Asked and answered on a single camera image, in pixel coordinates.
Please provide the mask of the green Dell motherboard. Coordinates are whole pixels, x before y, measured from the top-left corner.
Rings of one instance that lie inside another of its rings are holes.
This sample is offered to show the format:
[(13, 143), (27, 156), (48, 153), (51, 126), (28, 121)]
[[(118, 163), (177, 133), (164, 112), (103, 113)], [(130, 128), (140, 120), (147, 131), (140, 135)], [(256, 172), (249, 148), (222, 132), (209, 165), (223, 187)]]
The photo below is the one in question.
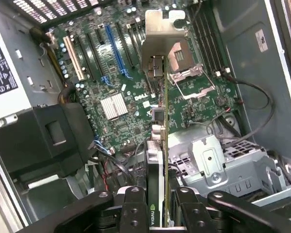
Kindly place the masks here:
[[(188, 8), (190, 4), (184, 0), (98, 0), (94, 9), (89, 9), (88, 0), (63, 0), (67, 2), (68, 9), (62, 10), (62, 15), (52, 22), (47, 23), (51, 36), (58, 42), (55, 51), (59, 61), (59, 67), (63, 72), (66, 85), (75, 85), (76, 93), (72, 99), (79, 102), (85, 110), (89, 123), (95, 133), (95, 142), (103, 149), (109, 149), (116, 154), (131, 154), (139, 143), (150, 137), (152, 126), (151, 109), (158, 103), (158, 85), (151, 81), (141, 69), (141, 42), (145, 38), (145, 12), (146, 10), (162, 10), (167, 15), (171, 10), (183, 10), (188, 16), (187, 29), (189, 35), (186, 40), (194, 60), (203, 65), (203, 70), (210, 77), (216, 89), (199, 99), (184, 100), (178, 88), (169, 84), (169, 132), (175, 133), (184, 130), (190, 121), (205, 122), (214, 119), (224, 110), (233, 112), (240, 106), (236, 86), (216, 76), (216, 72), (210, 73), (204, 65), (203, 57), (193, 25), (190, 20)], [(119, 22), (130, 51), (131, 68), (119, 35), (115, 22)], [(120, 73), (110, 41), (105, 31), (105, 25), (110, 24), (118, 51), (121, 54), (125, 67), (133, 80), (127, 79)], [(95, 29), (100, 28), (105, 45), (100, 45)], [(102, 69), (108, 76), (111, 86), (106, 85), (100, 79), (100, 74), (95, 64), (93, 52), (85, 36), (89, 33), (98, 52)], [(74, 47), (77, 59), (80, 63), (84, 81), (79, 81), (72, 61), (64, 44), (63, 37), (68, 36)], [(80, 47), (74, 39), (78, 36), (84, 44), (94, 76), (94, 83), (90, 79), (85, 67), (85, 60)], [(184, 95), (199, 93), (210, 87), (211, 84), (205, 75), (200, 77), (188, 77), (178, 82)], [(102, 109), (101, 100), (121, 93), (128, 113), (116, 119), (108, 120)]]

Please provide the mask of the black air shroud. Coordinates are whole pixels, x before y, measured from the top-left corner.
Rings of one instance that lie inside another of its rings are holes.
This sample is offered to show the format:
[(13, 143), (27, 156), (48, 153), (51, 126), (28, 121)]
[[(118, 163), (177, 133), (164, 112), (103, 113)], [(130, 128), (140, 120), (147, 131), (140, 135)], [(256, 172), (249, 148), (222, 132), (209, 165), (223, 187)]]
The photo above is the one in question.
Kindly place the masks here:
[(0, 126), (0, 157), (11, 178), (30, 183), (73, 175), (95, 150), (94, 132), (78, 103), (34, 107)]

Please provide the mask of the blue expansion slot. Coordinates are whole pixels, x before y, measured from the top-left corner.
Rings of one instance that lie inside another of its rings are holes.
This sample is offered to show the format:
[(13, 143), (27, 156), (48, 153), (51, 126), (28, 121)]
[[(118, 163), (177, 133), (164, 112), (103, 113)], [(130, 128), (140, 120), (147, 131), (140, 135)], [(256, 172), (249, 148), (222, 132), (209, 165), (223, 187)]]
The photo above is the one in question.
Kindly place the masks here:
[(117, 49), (117, 46), (116, 46), (116, 42), (114, 40), (114, 36), (113, 36), (113, 33), (112, 33), (112, 29), (111, 29), (111, 26), (110, 24), (107, 24), (105, 25), (105, 31), (106, 31), (106, 34), (107, 34), (107, 37), (110, 41), (110, 44), (111, 44), (111, 47), (112, 47), (112, 50), (113, 50), (113, 53), (115, 55), (115, 58), (116, 58), (116, 61), (117, 61), (117, 64), (118, 64), (118, 67), (119, 67), (119, 70), (120, 70), (120, 73), (122, 75), (124, 75), (127, 79), (129, 80), (133, 80), (133, 78), (129, 75), (126, 67), (125, 67), (125, 64), (123, 62), (123, 59), (121, 57), (121, 54), (120, 52), (118, 51)]

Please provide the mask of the CPU socket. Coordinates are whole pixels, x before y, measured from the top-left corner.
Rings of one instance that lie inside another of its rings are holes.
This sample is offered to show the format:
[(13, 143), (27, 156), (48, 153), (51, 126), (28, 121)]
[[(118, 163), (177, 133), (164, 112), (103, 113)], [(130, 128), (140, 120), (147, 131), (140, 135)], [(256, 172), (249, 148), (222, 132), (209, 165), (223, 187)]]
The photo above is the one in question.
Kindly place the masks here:
[(173, 45), (168, 54), (170, 73), (176, 74), (194, 68), (198, 63), (194, 60), (187, 40), (181, 40)]

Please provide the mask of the long black expansion slot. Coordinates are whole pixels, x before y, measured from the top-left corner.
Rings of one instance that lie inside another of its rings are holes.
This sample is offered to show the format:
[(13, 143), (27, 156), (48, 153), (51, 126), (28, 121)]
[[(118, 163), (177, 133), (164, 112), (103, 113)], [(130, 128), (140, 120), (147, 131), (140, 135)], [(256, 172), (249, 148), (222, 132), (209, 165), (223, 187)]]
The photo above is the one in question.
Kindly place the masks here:
[(122, 43), (122, 46), (123, 46), (123, 49), (124, 49), (124, 52), (125, 52), (125, 55), (126, 55), (126, 58), (127, 58), (127, 61), (130, 65), (131, 68), (135, 68), (134, 64), (132, 63), (132, 59), (131, 59), (131, 55), (130, 55), (130, 51), (129, 51), (129, 48), (127, 46), (127, 43), (126, 43), (126, 40), (125, 40), (125, 37), (124, 37), (124, 34), (122, 32), (122, 28), (121, 28), (121, 25), (119, 24), (119, 22), (115, 22), (115, 27), (116, 27), (116, 30), (117, 30), (117, 33), (119, 35), (119, 38), (121, 40), (121, 43)]
[(97, 69), (98, 69), (98, 71), (99, 71), (101, 81), (102, 81), (103, 83), (105, 83), (106, 85), (111, 86), (111, 83), (110, 83), (110, 80), (109, 80), (108, 76), (105, 75), (105, 72), (104, 72), (104, 70), (102, 69), (102, 64), (101, 64), (101, 62), (100, 62), (100, 59), (99, 59), (99, 56), (98, 56), (97, 49), (96, 49), (96, 47), (95, 47), (95, 44), (94, 44), (94, 42), (93, 42), (93, 40), (92, 40), (90, 34), (89, 34), (89, 33), (86, 33), (85, 36), (86, 36), (86, 38), (87, 38), (87, 40), (88, 40), (88, 42), (89, 42), (90, 48), (91, 48), (91, 50), (92, 50), (92, 52), (93, 52), (93, 56), (94, 56), (94, 60), (95, 60), (95, 64), (96, 64)]
[(74, 37), (75, 41), (76, 41), (76, 44), (80, 47), (80, 50), (81, 50), (81, 53), (82, 53), (82, 56), (85, 60), (85, 64), (86, 64), (86, 68), (87, 68), (87, 73), (90, 75), (90, 79), (96, 83), (97, 80), (94, 76), (94, 72), (92, 70), (92, 67), (91, 67), (91, 63), (90, 63), (90, 60), (89, 60), (89, 57), (88, 57), (88, 54), (87, 54), (87, 51), (86, 51), (86, 48), (84, 46), (84, 44), (82, 43), (82, 41), (80, 40), (80, 38), (78, 36), (75, 36)]

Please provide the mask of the silver chipset heatsink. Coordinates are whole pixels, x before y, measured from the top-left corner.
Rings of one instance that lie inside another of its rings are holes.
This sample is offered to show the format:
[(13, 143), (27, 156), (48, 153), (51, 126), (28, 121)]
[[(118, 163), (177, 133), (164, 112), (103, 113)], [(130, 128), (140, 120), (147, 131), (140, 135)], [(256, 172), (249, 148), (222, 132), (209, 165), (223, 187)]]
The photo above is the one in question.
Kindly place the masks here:
[(100, 101), (104, 114), (108, 120), (113, 120), (128, 113), (121, 93), (107, 97)]

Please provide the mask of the black RAM slot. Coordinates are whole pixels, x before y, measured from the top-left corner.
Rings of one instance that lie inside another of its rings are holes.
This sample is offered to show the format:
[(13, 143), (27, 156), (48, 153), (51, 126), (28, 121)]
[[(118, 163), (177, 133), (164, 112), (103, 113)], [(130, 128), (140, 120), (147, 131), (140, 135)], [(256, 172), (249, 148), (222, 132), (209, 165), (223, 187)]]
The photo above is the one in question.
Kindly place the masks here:
[(194, 28), (194, 33), (199, 44), (201, 56), (203, 57), (204, 65), (207, 71), (213, 73), (215, 70), (215, 61), (211, 54), (211, 49), (208, 44), (208, 39), (201, 22), (201, 5), (202, 2), (191, 5), (188, 10), (190, 13), (191, 24)]
[(206, 35), (210, 42), (211, 54), (213, 55), (216, 63), (215, 70), (223, 71), (229, 67), (227, 51), (224, 47), (218, 26), (215, 22), (214, 14), (210, 9), (204, 11), (204, 24)]
[(196, 16), (196, 25), (205, 65), (209, 71), (216, 72), (221, 68), (221, 60), (204, 7)]

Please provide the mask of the white case sticker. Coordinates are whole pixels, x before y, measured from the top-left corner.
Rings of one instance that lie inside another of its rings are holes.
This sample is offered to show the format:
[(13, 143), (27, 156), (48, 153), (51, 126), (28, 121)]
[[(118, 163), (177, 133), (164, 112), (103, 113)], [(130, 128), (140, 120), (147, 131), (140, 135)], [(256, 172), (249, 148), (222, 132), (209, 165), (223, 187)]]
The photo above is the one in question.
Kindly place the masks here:
[(260, 29), (259, 31), (257, 31), (255, 33), (255, 36), (256, 36), (256, 40), (257, 40), (260, 52), (267, 51), (268, 45), (267, 45), (263, 30)]

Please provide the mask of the white expansion slot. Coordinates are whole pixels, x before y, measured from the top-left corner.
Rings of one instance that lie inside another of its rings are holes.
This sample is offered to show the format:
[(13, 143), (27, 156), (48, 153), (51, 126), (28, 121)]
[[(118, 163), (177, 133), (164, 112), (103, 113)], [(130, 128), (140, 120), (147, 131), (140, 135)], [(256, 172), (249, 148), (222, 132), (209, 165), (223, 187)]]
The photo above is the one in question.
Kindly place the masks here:
[(73, 67), (74, 67), (76, 75), (78, 77), (78, 80), (79, 81), (84, 81), (85, 77), (83, 75), (80, 63), (79, 63), (79, 61), (77, 59), (74, 47), (71, 44), (71, 41), (70, 41), (69, 37), (68, 36), (63, 37), (63, 41), (64, 41), (64, 44), (65, 44), (65, 46), (67, 48), (68, 54), (69, 54), (70, 59), (72, 61)]

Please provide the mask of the metal disk bay cage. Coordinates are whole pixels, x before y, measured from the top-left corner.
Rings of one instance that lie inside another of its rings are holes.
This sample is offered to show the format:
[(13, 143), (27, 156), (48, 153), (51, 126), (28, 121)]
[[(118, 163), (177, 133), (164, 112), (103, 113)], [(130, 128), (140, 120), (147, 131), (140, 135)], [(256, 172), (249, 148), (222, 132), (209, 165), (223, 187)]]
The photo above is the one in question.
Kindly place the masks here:
[(186, 185), (203, 197), (212, 191), (236, 197), (261, 191), (266, 196), (254, 201), (258, 206), (291, 197), (291, 184), (286, 183), (279, 162), (264, 147), (250, 141), (224, 150), (215, 136), (206, 136), (173, 146), (169, 159), (180, 169)]

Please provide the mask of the grey power supply unit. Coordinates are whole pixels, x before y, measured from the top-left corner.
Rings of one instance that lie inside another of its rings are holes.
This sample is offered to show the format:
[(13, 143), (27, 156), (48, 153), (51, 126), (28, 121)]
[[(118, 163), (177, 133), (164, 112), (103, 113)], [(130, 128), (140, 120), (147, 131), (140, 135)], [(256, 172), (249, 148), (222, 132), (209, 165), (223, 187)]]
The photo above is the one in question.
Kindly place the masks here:
[(47, 44), (12, 1), (0, 0), (0, 118), (38, 105), (53, 105), (63, 86)]

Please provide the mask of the open grey PC case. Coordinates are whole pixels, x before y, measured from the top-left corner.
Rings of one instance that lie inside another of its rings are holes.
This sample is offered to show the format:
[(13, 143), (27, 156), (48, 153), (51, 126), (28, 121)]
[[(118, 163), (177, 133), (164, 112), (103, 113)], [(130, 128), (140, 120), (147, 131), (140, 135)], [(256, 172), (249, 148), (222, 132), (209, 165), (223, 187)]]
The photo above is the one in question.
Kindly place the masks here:
[[(80, 104), (72, 99), (76, 87), (66, 85), (55, 54), (58, 42), (46, 27), (47, 23), (62, 15), (62, 10), (68, 9), (67, 2), (9, 1), (33, 21), (33, 37), (47, 44), (48, 55), (63, 86), (56, 104)], [(242, 141), (250, 141), (264, 147), (267, 154), (279, 162), (286, 183), (291, 184), (291, 0), (184, 1), (190, 5), (199, 2), (210, 4), (229, 61), (229, 67), (216, 72), (216, 76), (236, 86), (241, 102), (236, 111), (224, 110), (214, 119), (190, 121), (184, 130), (169, 132), (169, 150), (177, 144), (211, 135), (219, 140), (224, 150)], [(169, 13), (163, 14), (163, 17), (168, 18)], [(184, 19), (174, 23), (176, 28), (185, 30), (183, 40), (189, 35), (188, 21), (185, 13)], [(260, 52), (255, 36), (260, 29), (268, 45), (265, 52)], [(16, 113), (0, 118), (0, 126), (11, 123), (11, 117)], [(89, 149), (95, 150), (94, 154), (73, 175), (65, 178), (52, 175), (30, 183), (11, 178), (0, 157), (0, 233), (17, 233), (95, 191), (109, 191), (114, 196), (124, 194), (126, 187), (137, 185), (136, 171), (146, 169), (145, 142), (148, 139), (139, 143), (131, 154), (118, 155), (109, 149), (101, 149), (95, 142), (94, 134), (89, 146)], [(178, 166), (169, 159), (168, 171), (170, 169), (180, 173)], [(179, 184), (188, 187), (183, 177)], [(171, 192), (168, 191), (170, 204)], [(265, 196), (257, 191), (237, 198), (284, 218), (285, 233), (291, 233), (291, 197), (266, 206), (254, 204), (254, 201), (262, 200)], [(170, 205), (168, 213), (168, 229), (163, 233), (185, 233), (186, 228), (175, 225), (171, 219)]]

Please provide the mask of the metal socket cover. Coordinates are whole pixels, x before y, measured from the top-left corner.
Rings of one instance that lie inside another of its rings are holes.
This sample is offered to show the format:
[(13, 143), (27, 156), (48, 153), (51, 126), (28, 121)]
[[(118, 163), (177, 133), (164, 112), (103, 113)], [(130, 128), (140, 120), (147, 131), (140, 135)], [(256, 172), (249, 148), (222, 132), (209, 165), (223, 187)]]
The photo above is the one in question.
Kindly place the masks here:
[[(210, 82), (211, 86), (201, 90), (199, 93), (191, 93), (189, 95), (184, 95), (182, 90), (180, 89), (180, 87), (178, 85), (178, 82), (183, 81), (188, 77), (194, 77), (194, 76), (200, 77), (201, 75), (206, 76), (206, 78)], [(202, 64), (197, 64), (194, 67), (191, 67), (188, 70), (185, 70), (182, 72), (178, 72), (175, 74), (169, 74), (168, 79), (178, 88), (178, 90), (179, 90), (179, 92), (182, 95), (184, 100), (199, 99), (201, 97), (206, 96), (208, 92), (214, 91), (216, 89), (216, 87), (215, 87), (214, 83), (212, 82), (212, 80), (210, 79), (210, 77), (203, 70)]]

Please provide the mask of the short black expansion slot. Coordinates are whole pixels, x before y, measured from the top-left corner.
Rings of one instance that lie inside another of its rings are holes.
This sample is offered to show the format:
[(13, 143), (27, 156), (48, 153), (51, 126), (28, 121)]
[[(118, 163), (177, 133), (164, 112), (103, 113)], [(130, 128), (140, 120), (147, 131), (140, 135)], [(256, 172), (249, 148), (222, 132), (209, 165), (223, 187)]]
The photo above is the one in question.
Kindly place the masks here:
[(105, 40), (104, 40), (102, 33), (100, 32), (100, 28), (95, 29), (95, 34), (96, 34), (96, 37), (97, 37), (99, 44), (105, 45)]

